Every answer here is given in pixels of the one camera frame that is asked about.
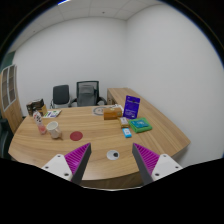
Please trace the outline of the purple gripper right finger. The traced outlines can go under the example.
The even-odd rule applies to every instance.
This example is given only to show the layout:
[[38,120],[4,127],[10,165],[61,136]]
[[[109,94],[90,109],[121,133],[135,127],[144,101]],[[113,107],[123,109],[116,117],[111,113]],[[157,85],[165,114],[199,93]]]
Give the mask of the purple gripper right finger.
[[139,168],[144,185],[182,169],[168,154],[158,155],[137,143],[133,144],[132,154]]

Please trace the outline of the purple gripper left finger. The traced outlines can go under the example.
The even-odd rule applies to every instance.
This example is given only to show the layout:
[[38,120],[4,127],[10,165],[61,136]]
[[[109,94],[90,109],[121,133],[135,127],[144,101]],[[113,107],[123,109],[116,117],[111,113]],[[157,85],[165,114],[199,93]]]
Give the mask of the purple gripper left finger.
[[57,154],[42,169],[79,185],[90,155],[91,144],[87,143],[66,155]]

